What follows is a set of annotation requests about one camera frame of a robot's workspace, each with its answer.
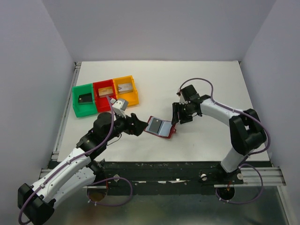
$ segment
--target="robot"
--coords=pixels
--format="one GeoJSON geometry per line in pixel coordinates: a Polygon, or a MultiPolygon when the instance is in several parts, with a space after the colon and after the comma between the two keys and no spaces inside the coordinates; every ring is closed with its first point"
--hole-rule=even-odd
{"type": "MultiPolygon", "coordinates": [[[[232,148],[221,162],[96,162],[95,158],[106,149],[108,141],[119,137],[123,132],[139,136],[148,126],[148,123],[140,121],[134,113],[131,116],[125,114],[128,105],[126,100],[110,99],[111,112],[98,115],[93,128],[80,139],[66,159],[32,185],[24,183],[19,187],[19,223],[28,224],[31,221],[35,225],[41,225],[51,217],[61,202],[77,190],[109,179],[114,179],[115,182],[100,187],[100,193],[127,195],[128,184],[124,180],[129,184],[139,184],[133,188],[130,184],[131,195],[213,195],[216,184],[242,184],[243,180],[239,177],[240,165],[267,140],[256,111],[233,110],[216,103],[212,95],[199,96],[193,85],[179,89],[177,95],[180,100],[172,105],[173,125],[192,122],[195,115],[208,115],[229,127],[232,148]],[[139,166],[141,163],[144,164],[144,169],[139,166]],[[23,213],[29,222],[22,222],[23,213]]],[[[234,195],[226,188],[218,194],[227,200],[234,195]]]]}

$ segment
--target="white wall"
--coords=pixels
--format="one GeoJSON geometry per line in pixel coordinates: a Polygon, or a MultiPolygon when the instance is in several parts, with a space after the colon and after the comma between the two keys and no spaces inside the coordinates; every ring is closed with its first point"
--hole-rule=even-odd
{"type": "Polygon", "coordinates": [[[50,159],[73,74],[41,0],[0,3],[0,224],[17,224],[17,189],[50,159]]]}
{"type": "Polygon", "coordinates": [[[300,221],[300,1],[276,1],[241,68],[300,221]]]}
{"type": "Polygon", "coordinates": [[[275,0],[43,0],[76,61],[241,60],[275,0]]]}

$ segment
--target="purple cable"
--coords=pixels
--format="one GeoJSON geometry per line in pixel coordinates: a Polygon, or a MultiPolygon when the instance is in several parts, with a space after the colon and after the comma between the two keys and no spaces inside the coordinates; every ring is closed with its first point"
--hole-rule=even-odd
{"type": "MultiPolygon", "coordinates": [[[[87,151],[87,152],[84,152],[84,153],[82,153],[82,154],[80,154],[80,155],[78,155],[78,156],[76,156],[76,157],[74,157],[74,158],[72,158],[72,159],[70,159],[70,162],[72,163],[74,160],[76,160],[76,159],[78,159],[78,158],[80,158],[80,157],[82,157],[82,156],[84,156],[84,155],[87,155],[87,154],[91,154],[93,151],[95,151],[97,148],[99,148],[99,147],[101,147],[103,144],[105,144],[106,142],[107,142],[107,140],[108,140],[108,138],[110,137],[110,135],[112,134],[112,132],[113,132],[113,122],[114,122],[114,112],[113,112],[113,106],[112,106],[112,104],[111,104],[111,102],[110,102],[110,98],[108,97],[108,96],[106,96],[106,98],[107,98],[107,101],[108,101],[108,104],[109,104],[109,107],[110,107],[110,109],[111,109],[111,114],[112,114],[112,122],[111,122],[111,127],[110,127],[110,129],[109,129],[109,132],[108,132],[108,134],[107,134],[107,136],[106,136],[106,138],[98,145],[98,146],[96,146],[95,148],[93,148],[93,149],[91,149],[91,150],[89,150],[89,151],[87,151]]],[[[57,173],[59,173],[65,166],[67,166],[67,165],[69,165],[68,163],[65,163],[65,164],[63,164],[60,168],[58,168],[58,170],[57,171],[55,171],[51,176],[49,176],[44,182],[43,182],[43,185],[46,185],[57,173]]],[[[29,198],[25,201],[25,203],[23,204],[23,206],[21,207],[21,210],[20,210],[20,213],[19,213],[19,218],[18,218],[18,222],[19,222],[19,224],[20,225],[26,225],[26,224],[28,224],[28,223],[30,223],[31,221],[28,221],[28,222],[23,222],[22,221],[22,214],[24,213],[24,210],[25,210],[25,208],[26,208],[26,206],[28,205],[28,203],[29,203],[29,201],[33,198],[33,196],[40,190],[40,189],[42,189],[42,187],[41,186],[39,186],[30,196],[29,196],[29,198]]]]}
{"type": "Polygon", "coordinates": [[[233,109],[233,108],[230,108],[230,107],[228,107],[228,106],[226,106],[226,105],[223,105],[223,104],[221,104],[221,103],[215,101],[214,98],[213,98],[213,96],[212,96],[212,94],[213,94],[213,92],[214,92],[214,86],[212,85],[212,83],[211,83],[209,80],[206,80],[206,79],[204,79],[204,78],[191,78],[191,79],[188,79],[187,81],[185,81],[185,82],[180,86],[179,89],[181,90],[181,88],[182,88],[182,86],[183,86],[184,84],[186,84],[187,82],[192,81],[192,80],[201,80],[201,81],[205,81],[205,82],[207,82],[207,83],[210,84],[210,86],[211,86],[210,98],[211,98],[211,100],[213,101],[213,103],[215,103],[216,105],[218,105],[218,106],[220,106],[220,107],[222,107],[222,108],[224,108],[224,109],[230,110],[230,111],[232,111],[232,112],[234,112],[234,113],[239,113],[239,114],[242,114],[242,115],[244,115],[244,116],[247,116],[248,118],[252,119],[254,122],[258,123],[258,124],[264,129],[264,131],[266,132],[266,135],[267,135],[267,137],[268,137],[268,142],[267,142],[266,147],[265,147],[263,150],[249,153],[249,154],[247,155],[247,157],[248,157],[248,156],[251,156],[251,155],[254,155],[254,154],[262,153],[262,152],[266,151],[266,150],[270,147],[270,145],[271,145],[271,136],[270,136],[268,130],[266,129],[266,127],[265,127],[259,120],[257,120],[256,118],[254,118],[253,116],[250,116],[250,115],[248,115],[248,114],[246,114],[246,113],[244,113],[244,112],[242,112],[242,111],[235,110],[235,109],[233,109]]]}
{"type": "Polygon", "coordinates": [[[262,187],[261,187],[260,192],[252,200],[249,200],[249,201],[246,201],[246,202],[233,202],[233,201],[229,201],[229,200],[225,200],[225,199],[221,198],[220,195],[219,195],[219,193],[218,193],[218,189],[216,188],[216,196],[218,197],[218,199],[220,201],[223,201],[223,202],[226,202],[226,203],[230,203],[230,204],[243,205],[243,204],[248,204],[248,203],[254,202],[255,200],[257,200],[262,195],[262,193],[263,193],[263,178],[262,178],[262,175],[259,173],[259,171],[254,166],[252,166],[250,164],[244,163],[244,164],[240,165],[239,168],[242,168],[243,166],[250,166],[252,169],[254,169],[258,173],[258,176],[261,179],[261,183],[262,183],[262,187]]]}
{"type": "MultiPolygon", "coordinates": [[[[103,183],[103,182],[106,182],[106,181],[108,181],[108,180],[114,180],[114,179],[116,179],[116,178],[115,178],[115,177],[107,178],[107,179],[104,179],[104,180],[101,180],[101,181],[97,181],[97,182],[95,182],[95,183],[92,183],[91,185],[103,183]]],[[[130,194],[129,194],[129,197],[128,197],[124,202],[118,203],[118,204],[105,204],[105,203],[101,203],[101,202],[94,202],[94,201],[92,201],[92,200],[90,199],[90,196],[89,196],[89,194],[88,194],[89,200],[90,200],[92,203],[97,204],[97,205],[113,206],[113,207],[125,205],[126,203],[128,203],[128,202],[132,199],[132,192],[133,192],[132,185],[131,185],[130,181],[127,180],[126,178],[118,177],[117,179],[126,181],[126,182],[129,184],[129,186],[130,186],[130,194]]]]}

